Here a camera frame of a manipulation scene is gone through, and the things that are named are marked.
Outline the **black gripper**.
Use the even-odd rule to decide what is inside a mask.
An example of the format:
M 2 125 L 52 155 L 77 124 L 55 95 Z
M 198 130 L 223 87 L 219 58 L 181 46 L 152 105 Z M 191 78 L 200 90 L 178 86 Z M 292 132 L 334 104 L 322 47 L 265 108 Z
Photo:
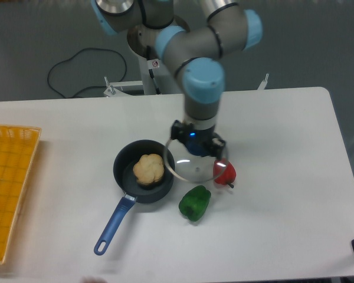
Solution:
M 179 140 L 189 153 L 205 153 L 217 160 L 223 158 L 226 149 L 226 141 L 214 133 L 214 126 L 198 130 L 194 124 L 175 120 L 171 126 L 170 139 Z

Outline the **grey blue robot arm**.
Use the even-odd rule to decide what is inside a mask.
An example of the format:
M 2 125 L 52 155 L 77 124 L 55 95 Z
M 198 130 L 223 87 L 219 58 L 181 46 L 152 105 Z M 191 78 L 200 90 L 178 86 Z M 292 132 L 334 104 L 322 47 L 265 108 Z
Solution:
M 219 59 L 258 44 L 260 16 L 236 1 L 201 1 L 206 26 L 178 25 L 172 1 L 92 1 L 102 28 L 110 33 L 140 27 L 141 44 L 163 63 L 185 96 L 184 118 L 171 127 L 171 140 L 195 156 L 221 159 L 226 143 L 215 133 L 225 73 Z

